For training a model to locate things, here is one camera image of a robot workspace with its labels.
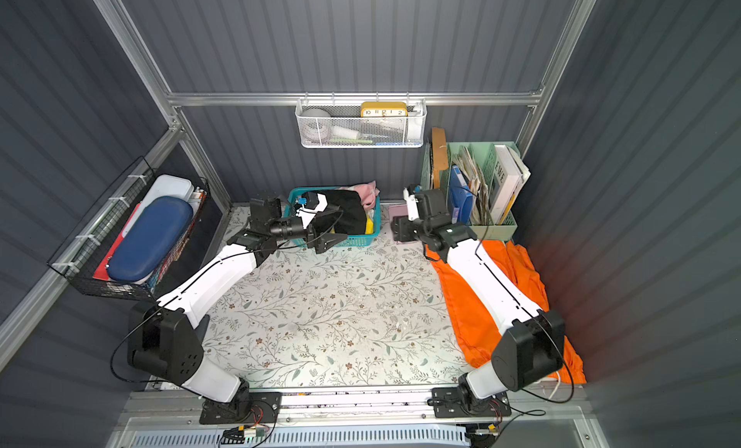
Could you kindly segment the black shorts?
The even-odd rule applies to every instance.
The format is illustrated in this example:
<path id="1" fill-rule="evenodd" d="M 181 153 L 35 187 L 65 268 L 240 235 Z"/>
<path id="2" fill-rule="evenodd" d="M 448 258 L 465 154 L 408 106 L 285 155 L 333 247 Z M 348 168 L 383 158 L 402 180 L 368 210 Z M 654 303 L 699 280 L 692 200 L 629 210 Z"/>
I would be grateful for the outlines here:
<path id="1" fill-rule="evenodd" d="M 359 193 L 347 189 L 320 189 L 327 200 L 329 215 L 315 216 L 311 222 L 318 233 L 334 232 L 351 236 L 366 233 L 367 214 Z"/>

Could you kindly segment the orange shorts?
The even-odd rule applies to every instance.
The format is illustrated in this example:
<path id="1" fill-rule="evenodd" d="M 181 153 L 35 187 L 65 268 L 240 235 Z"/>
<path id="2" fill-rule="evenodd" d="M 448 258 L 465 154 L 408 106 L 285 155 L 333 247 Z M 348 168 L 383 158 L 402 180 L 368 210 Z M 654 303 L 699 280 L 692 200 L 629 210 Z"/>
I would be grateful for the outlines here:
<path id="1" fill-rule="evenodd" d="M 514 285 L 538 308 L 549 309 L 545 285 L 522 245 L 486 241 L 484 249 Z M 501 340 L 494 320 L 464 279 L 435 255 L 432 266 L 438 273 L 451 317 L 453 332 L 468 364 L 475 368 L 488 363 Z"/>

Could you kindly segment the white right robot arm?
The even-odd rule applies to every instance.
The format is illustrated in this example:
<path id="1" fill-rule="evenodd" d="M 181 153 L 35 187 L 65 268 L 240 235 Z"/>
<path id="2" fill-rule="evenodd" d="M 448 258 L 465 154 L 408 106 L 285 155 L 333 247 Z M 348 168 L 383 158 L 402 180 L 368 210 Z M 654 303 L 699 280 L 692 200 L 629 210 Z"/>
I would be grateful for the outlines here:
<path id="1" fill-rule="evenodd" d="M 565 368 L 565 321 L 545 311 L 509 280 L 471 227 L 454 222 L 441 189 L 403 191 L 407 217 L 392 219 L 393 233 L 419 241 L 476 294 L 497 326 L 500 341 L 488 362 L 462 377 L 464 397 L 484 400 L 517 392 Z"/>

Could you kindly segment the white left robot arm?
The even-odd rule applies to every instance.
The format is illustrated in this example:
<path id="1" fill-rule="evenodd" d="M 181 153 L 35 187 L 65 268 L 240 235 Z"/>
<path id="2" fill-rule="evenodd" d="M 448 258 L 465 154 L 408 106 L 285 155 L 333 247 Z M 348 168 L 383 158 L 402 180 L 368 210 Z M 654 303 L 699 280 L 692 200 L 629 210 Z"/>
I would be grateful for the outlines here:
<path id="1" fill-rule="evenodd" d="M 289 241 L 301 239 L 317 253 L 345 241 L 345 235 L 335 233 L 333 224 L 323 222 L 331 218 L 338 223 L 342 217 L 343 209 L 317 191 L 300 197 L 292 216 L 282 215 L 278 198 L 253 200 L 247 224 L 206 266 L 155 305 L 139 303 L 133 309 L 135 325 L 123 340 L 127 363 L 213 404 L 249 402 L 247 382 L 206 357 L 196 329 L 239 280 Z"/>

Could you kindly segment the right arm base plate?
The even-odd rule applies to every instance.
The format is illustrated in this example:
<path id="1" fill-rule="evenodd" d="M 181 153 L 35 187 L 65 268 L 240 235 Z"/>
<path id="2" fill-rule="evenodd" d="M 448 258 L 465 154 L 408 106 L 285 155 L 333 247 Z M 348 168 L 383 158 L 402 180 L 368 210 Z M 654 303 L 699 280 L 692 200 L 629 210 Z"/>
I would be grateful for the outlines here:
<path id="1" fill-rule="evenodd" d="M 461 387 L 435 387 L 426 404 L 433 408 L 435 417 L 439 419 L 504 418 L 513 412 L 506 392 L 478 399 Z"/>

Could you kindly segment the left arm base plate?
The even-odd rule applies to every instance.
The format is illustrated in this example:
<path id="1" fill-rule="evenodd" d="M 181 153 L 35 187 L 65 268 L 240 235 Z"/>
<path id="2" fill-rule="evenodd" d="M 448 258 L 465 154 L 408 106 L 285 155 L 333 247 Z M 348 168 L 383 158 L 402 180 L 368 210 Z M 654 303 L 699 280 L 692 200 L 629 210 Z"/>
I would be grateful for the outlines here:
<path id="1" fill-rule="evenodd" d="M 281 392 L 249 393 L 235 396 L 231 403 L 206 400 L 199 418 L 200 425 L 272 424 L 277 421 L 282 405 Z"/>

